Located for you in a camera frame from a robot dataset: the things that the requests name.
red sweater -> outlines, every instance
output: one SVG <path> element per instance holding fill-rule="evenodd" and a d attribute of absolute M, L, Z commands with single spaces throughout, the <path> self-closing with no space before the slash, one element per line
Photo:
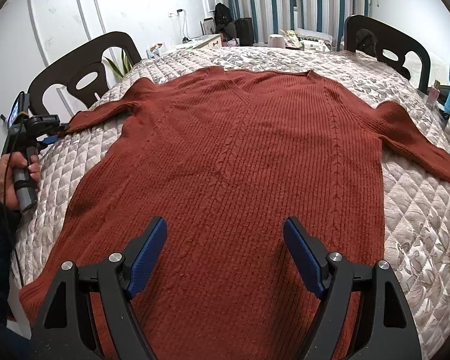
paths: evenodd
<path fill-rule="evenodd" d="M 283 243 L 284 220 L 295 215 L 330 251 L 374 264 L 383 257 L 382 145 L 450 182 L 449 154 L 400 105 L 373 109 L 314 72 L 208 67 L 160 86 L 140 79 L 122 100 L 79 112 L 68 132 L 126 110 L 122 135 L 80 181 L 20 300 L 33 322 L 63 261 L 100 261 L 161 215 L 168 239 L 133 301 L 159 360 L 292 359 L 317 300 Z"/>

quilted tablecloth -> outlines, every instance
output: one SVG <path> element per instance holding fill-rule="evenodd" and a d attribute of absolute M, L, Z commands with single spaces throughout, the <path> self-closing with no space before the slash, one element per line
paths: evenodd
<path fill-rule="evenodd" d="M 99 104 L 120 99 L 140 77 L 162 84 L 198 68 L 313 69 L 336 80 L 372 107 L 385 100 L 401 104 L 430 142 L 450 153 L 450 145 L 414 88 L 375 59 L 348 52 L 322 54 L 263 47 L 174 52 L 137 64 Z M 84 174 L 120 136 L 126 115 L 60 139 L 41 158 L 42 180 L 35 210 L 26 213 L 18 232 L 19 264 L 26 283 L 41 273 L 63 226 L 68 202 Z M 414 316 L 424 360 L 450 334 L 450 184 L 387 148 L 382 155 L 385 256 L 405 292 Z M 16 261 L 13 272 L 17 277 Z"/>

metal bolt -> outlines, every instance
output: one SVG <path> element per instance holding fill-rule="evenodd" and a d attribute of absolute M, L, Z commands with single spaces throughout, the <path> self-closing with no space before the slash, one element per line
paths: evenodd
<path fill-rule="evenodd" d="M 388 268 L 390 268 L 390 264 L 387 261 L 385 261 L 384 259 L 381 259 L 378 262 L 378 267 L 382 268 L 382 269 L 388 269 Z"/>
<path fill-rule="evenodd" d="M 68 271 L 70 268 L 72 268 L 72 266 L 73 266 L 73 263 L 72 263 L 71 261 L 65 261 L 65 262 L 62 264 L 62 269 L 63 269 L 64 271 Z"/>
<path fill-rule="evenodd" d="M 339 253 L 339 252 L 337 252 L 337 251 L 333 251 L 333 252 L 331 252 L 329 255 L 328 255 L 328 257 L 330 257 L 330 260 L 332 260 L 332 261 L 342 261 L 342 255 Z"/>
<path fill-rule="evenodd" d="M 122 259 L 122 255 L 120 253 L 112 253 L 110 256 L 108 256 L 108 259 L 113 263 L 117 263 Z"/>

black chair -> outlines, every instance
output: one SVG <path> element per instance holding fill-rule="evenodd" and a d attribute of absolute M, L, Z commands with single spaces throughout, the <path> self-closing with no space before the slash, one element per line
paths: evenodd
<path fill-rule="evenodd" d="M 345 21 L 345 49 L 353 53 L 356 52 L 357 34 L 360 30 L 368 30 L 376 38 L 374 45 L 375 56 L 378 61 L 386 63 L 394 68 L 407 80 L 410 80 L 410 72 L 404 67 L 405 55 L 416 52 L 422 61 L 422 71 L 420 74 L 420 84 L 418 90 L 428 92 L 428 80 L 430 79 L 430 56 L 427 50 L 415 39 L 396 30 L 381 21 L 362 15 L 352 15 Z M 387 58 L 383 55 L 383 50 L 390 50 L 398 57 L 398 61 Z"/>
<path fill-rule="evenodd" d="M 53 84 L 66 86 L 68 93 L 87 108 L 91 107 L 97 101 L 95 93 L 102 97 L 109 90 L 102 55 L 111 47 L 122 48 L 132 66 L 142 59 L 132 38 L 124 32 L 109 32 L 92 39 L 55 61 L 32 81 L 28 89 L 31 112 L 49 115 L 43 104 L 43 95 Z M 93 72 L 98 74 L 97 77 L 84 88 L 77 89 L 78 82 Z"/>

hand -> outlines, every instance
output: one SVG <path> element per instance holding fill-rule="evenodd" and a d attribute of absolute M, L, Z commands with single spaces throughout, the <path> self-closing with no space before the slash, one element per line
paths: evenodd
<path fill-rule="evenodd" d="M 3 203 L 3 193 L 5 186 L 5 169 L 7 168 L 8 158 L 11 156 L 10 165 L 7 171 L 7 190 L 5 191 L 7 207 L 11 210 L 18 210 L 17 194 L 13 186 L 13 168 L 25 168 L 27 160 L 22 153 L 16 151 L 12 154 L 5 154 L 0 158 L 0 201 Z M 38 164 L 38 156 L 31 156 L 31 165 L 28 167 L 30 177 L 37 183 L 40 181 L 40 166 Z"/>

